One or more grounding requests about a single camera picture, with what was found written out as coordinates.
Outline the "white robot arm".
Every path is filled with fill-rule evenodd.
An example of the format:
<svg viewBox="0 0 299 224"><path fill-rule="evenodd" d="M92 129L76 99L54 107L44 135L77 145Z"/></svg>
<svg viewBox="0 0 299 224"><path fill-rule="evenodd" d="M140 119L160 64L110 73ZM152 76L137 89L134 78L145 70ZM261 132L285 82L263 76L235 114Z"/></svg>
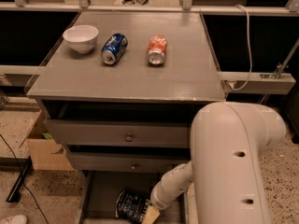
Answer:
<svg viewBox="0 0 299 224"><path fill-rule="evenodd" d="M194 186L198 224L271 224L259 156L284 141L280 114L264 105L218 102L194 117L191 160L154 187L142 224Z"/></svg>

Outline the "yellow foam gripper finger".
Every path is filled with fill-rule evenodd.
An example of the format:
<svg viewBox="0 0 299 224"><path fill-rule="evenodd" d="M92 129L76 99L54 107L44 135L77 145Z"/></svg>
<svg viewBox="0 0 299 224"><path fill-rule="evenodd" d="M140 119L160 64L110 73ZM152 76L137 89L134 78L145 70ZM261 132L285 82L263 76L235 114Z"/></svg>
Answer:
<svg viewBox="0 0 299 224"><path fill-rule="evenodd" d="M149 206L142 220L142 224L154 224L154 222L157 220L159 215L160 215L160 210L157 207L153 205Z"/></svg>

